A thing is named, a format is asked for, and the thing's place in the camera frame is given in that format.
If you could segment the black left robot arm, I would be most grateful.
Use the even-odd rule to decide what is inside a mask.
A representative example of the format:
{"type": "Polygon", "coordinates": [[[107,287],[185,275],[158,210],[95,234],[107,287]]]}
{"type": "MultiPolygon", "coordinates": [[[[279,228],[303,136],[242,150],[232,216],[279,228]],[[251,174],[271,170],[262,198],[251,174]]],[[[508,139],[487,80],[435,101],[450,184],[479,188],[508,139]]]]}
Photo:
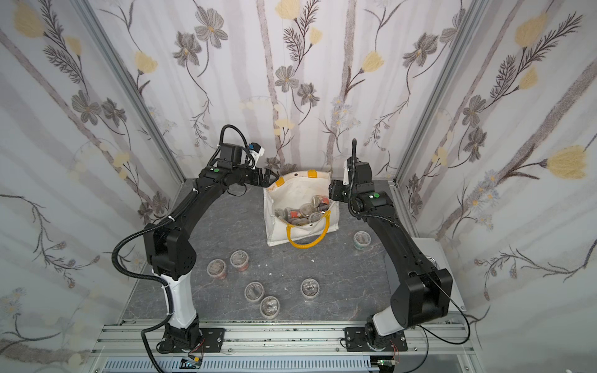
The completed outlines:
{"type": "Polygon", "coordinates": [[[219,141],[215,153],[202,169],[191,192],[171,212],[157,223],[119,242],[111,253],[114,268],[129,278],[155,281],[160,284],[166,300],[166,317],[158,325],[141,331],[144,344],[148,333],[163,329],[162,340],[156,350],[160,354],[191,352],[200,347],[205,335],[200,329],[199,316],[191,295],[191,272],[197,253],[189,239],[202,216],[231,186],[248,185],[269,187],[278,180],[278,174],[261,169],[258,159],[264,149],[256,142],[243,140],[235,145],[219,141]],[[120,251],[126,244],[142,238],[151,274],[134,273],[119,261],[120,251]]]}

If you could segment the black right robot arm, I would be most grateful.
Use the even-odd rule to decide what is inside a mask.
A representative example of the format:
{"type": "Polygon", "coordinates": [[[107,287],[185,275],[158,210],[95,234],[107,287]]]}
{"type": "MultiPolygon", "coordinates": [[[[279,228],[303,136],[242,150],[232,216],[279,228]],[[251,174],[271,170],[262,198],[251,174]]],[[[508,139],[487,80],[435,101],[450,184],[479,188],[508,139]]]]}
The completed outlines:
{"type": "Polygon", "coordinates": [[[329,191],[331,200],[347,204],[349,213],[376,233],[399,279],[390,306],[370,316],[365,324],[368,346],[382,351],[399,332],[447,316],[451,273],[439,269],[422,253],[400,222],[390,196],[376,191],[370,165],[357,157],[355,139],[345,167],[345,180],[334,180],[329,191]]]}

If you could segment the yellow stripe lid seed jar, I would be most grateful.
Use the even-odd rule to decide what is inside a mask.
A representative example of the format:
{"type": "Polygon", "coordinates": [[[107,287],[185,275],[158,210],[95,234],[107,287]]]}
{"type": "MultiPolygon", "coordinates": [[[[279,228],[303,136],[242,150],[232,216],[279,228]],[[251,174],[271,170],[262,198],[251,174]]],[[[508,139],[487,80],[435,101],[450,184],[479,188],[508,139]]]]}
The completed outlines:
{"type": "Polygon", "coordinates": [[[320,284],[313,278],[306,278],[301,283],[301,293],[306,300],[313,300],[320,294],[320,284]]]}

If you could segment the red green label seed jar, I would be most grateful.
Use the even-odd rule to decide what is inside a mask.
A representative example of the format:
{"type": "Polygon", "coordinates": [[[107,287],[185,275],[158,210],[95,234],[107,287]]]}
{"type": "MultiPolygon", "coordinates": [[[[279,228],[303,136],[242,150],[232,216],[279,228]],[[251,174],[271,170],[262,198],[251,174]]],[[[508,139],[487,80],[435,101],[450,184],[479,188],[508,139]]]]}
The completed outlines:
{"type": "Polygon", "coordinates": [[[259,303],[264,298],[264,286],[259,281],[250,282],[245,287],[244,296],[248,302],[259,303]]]}

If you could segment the white canvas tote bag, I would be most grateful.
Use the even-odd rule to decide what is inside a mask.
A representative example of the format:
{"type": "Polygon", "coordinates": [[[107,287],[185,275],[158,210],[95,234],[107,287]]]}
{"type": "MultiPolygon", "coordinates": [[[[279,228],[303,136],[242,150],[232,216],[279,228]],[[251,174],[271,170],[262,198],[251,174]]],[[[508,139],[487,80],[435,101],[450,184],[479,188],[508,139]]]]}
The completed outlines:
{"type": "Polygon", "coordinates": [[[312,203],[316,195],[328,197],[331,181],[328,172],[298,171],[280,177],[266,188],[264,220],[267,245],[289,243],[305,250],[317,245],[328,233],[339,230],[339,203],[330,200],[330,208],[321,212],[316,211],[312,203]],[[300,210],[304,218],[288,222],[285,219],[286,208],[300,210]]]}

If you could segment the clear lid seed jar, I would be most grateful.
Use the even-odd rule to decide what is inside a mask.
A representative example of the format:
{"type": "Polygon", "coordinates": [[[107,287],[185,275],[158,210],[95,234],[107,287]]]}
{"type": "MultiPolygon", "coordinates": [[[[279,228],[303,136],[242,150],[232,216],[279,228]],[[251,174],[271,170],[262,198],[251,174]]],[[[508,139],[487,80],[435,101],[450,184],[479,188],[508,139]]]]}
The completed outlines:
{"type": "Polygon", "coordinates": [[[275,296],[266,296],[261,300],[261,315],[268,320],[276,318],[280,312],[280,309],[281,303],[275,296]]]}

